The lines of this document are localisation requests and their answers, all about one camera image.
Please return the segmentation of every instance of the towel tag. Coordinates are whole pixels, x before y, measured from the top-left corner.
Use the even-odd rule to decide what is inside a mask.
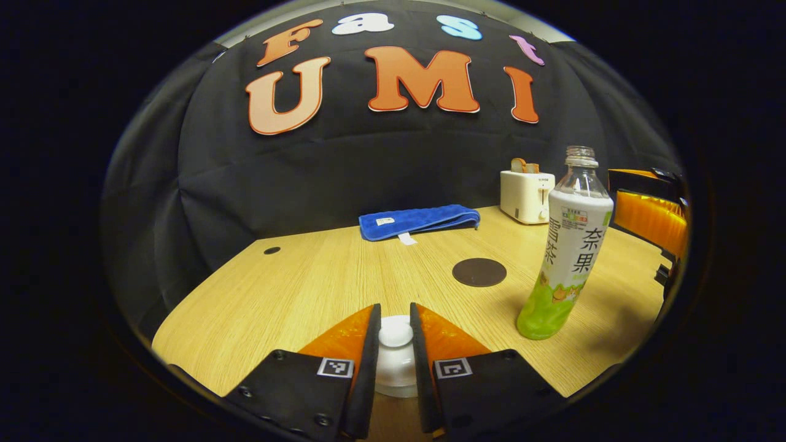
[[[404,243],[404,245],[417,244],[417,241],[410,237],[410,232],[404,232],[403,234],[400,234],[399,239]]]

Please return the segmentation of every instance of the orange letter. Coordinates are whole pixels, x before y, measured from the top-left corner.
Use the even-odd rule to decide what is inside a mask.
[[[532,77],[526,72],[510,66],[505,66],[502,70],[513,81],[513,109],[510,109],[510,115],[525,123],[537,123],[538,114],[535,113],[532,89],[530,88]]]
[[[281,71],[258,78],[246,86],[248,98],[248,122],[254,132],[275,135],[303,126],[317,115],[322,104],[322,68],[330,63],[330,57],[312,58],[292,68],[300,74],[300,103],[289,112],[277,112],[274,104],[276,82],[284,76]]]
[[[277,60],[288,53],[293,53],[297,50],[297,45],[289,45],[290,42],[302,42],[308,38],[311,31],[308,28],[316,28],[322,24],[322,20],[316,19],[308,23],[299,24],[292,29],[276,34],[269,39],[265,40],[267,48],[265,49],[265,57],[256,62],[256,67],[261,68],[265,64],[273,60]]]
[[[397,46],[374,47],[365,52],[376,63],[376,97],[369,101],[373,111],[406,109],[409,104],[399,93],[399,81],[421,108],[432,102],[437,86],[443,86],[437,106],[446,111],[478,112],[480,104],[472,96],[469,84],[469,63],[462,53],[439,51],[427,68],[406,49]]]

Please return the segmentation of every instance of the blue towel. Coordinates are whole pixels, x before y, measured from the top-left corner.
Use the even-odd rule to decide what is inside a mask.
[[[371,213],[358,219],[360,235],[368,241],[392,238],[405,232],[445,229],[460,224],[471,224],[477,229],[480,224],[478,211],[459,204]]]

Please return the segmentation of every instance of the table surface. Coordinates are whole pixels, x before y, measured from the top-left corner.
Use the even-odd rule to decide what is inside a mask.
[[[166,318],[152,347],[224,396],[276,348],[296,352],[356,311],[379,303],[382,316],[408,315],[417,302],[492,351],[516,349],[560,394],[570,396],[644,339],[663,303],[654,280],[668,265],[660,250],[613,228],[580,302],[555,336],[530,341],[515,320],[534,286],[548,226],[526,226],[498,206],[480,208],[479,229],[370,242],[359,227],[255,241],[194,289]],[[271,247],[279,252],[266,255]],[[468,258],[502,263],[491,287],[454,279]],[[376,394],[369,440],[430,440],[417,399]]]

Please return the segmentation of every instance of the white wall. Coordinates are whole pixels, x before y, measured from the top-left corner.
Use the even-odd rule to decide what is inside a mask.
[[[373,0],[343,0],[345,5],[350,3],[371,2]],[[514,28],[531,32],[547,42],[573,41],[563,32],[553,28],[547,23],[528,15],[516,8],[494,0],[415,0],[419,2],[439,3],[453,6],[474,13],[485,13],[489,17],[510,24]],[[277,24],[284,23],[302,16],[303,14],[320,11],[333,6],[339,6],[341,0],[293,0],[275,9],[268,10],[251,18],[232,31],[218,37],[215,41],[226,47],[231,47],[243,41],[247,36],[258,34]]]

